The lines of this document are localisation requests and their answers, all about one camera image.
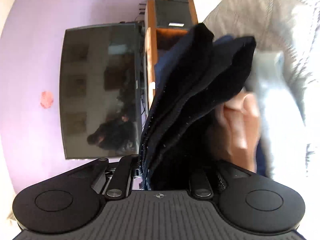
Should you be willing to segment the navy zip jacket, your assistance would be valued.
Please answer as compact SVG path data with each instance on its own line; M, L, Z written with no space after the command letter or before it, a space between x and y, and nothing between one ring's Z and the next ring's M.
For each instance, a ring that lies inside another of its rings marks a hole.
M215 39L200 23L159 60L139 146L143 189L182 190L193 168L205 167L209 117L242 90L256 46L253 36Z

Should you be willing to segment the pink folded garment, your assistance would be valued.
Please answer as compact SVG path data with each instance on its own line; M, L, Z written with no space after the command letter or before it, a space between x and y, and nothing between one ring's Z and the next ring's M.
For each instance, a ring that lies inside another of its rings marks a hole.
M242 90L218 105L214 117L215 124L208 135L215 158L255 172L260 139L260 112L255 94Z

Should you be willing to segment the navy folded garment in stack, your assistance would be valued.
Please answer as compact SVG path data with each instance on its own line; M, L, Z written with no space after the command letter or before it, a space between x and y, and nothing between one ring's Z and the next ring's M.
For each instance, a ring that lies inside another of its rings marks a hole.
M256 159L256 164L257 164L257 174L260 176L263 176L263 177L267 177L266 160L265 160L265 156L263 153L261 140L259 140L259 142L257 144L255 159Z

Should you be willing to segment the black flat television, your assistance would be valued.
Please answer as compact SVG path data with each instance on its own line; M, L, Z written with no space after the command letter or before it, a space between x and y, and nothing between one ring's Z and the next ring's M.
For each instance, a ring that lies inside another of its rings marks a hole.
M67 159L136 154L144 110L142 26L67 29L60 64L60 122Z

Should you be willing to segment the light blue folded garment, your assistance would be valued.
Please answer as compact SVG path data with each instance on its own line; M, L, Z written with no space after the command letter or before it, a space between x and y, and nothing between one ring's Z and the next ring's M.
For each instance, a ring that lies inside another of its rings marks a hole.
M281 51L255 50L245 87L258 101L261 116L260 147L266 173L276 180L307 176L307 133L298 105L283 77Z

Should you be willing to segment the wooden TV stand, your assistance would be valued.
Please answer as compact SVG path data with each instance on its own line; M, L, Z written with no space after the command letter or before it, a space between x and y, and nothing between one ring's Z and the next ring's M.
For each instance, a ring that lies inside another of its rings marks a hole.
M194 2L193 0L188 0L188 2L193 25L198 24ZM146 109L150 109L156 90L155 65L159 58L174 44L176 44L190 28L157 28L155 0L146 0L144 23L144 76L146 85Z

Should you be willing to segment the dark wooden side cabinet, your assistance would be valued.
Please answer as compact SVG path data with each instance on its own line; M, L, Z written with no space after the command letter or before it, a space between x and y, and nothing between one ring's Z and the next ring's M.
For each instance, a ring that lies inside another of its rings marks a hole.
M156 27L189 29L193 25L188 0L155 0Z

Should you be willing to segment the silver quilted bedspread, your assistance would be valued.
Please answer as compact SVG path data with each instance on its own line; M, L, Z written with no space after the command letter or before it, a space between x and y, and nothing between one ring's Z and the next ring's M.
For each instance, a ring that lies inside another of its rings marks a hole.
M204 23L216 37L252 35L259 50L283 51L284 78L318 140L319 0L222 0Z

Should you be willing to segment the red wall sticker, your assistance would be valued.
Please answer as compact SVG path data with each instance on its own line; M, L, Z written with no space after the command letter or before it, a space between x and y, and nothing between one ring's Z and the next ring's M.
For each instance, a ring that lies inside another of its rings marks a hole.
M52 92L44 91L41 93L40 105L44 109L48 109L48 108L52 107L53 102L54 102L54 97L53 97Z

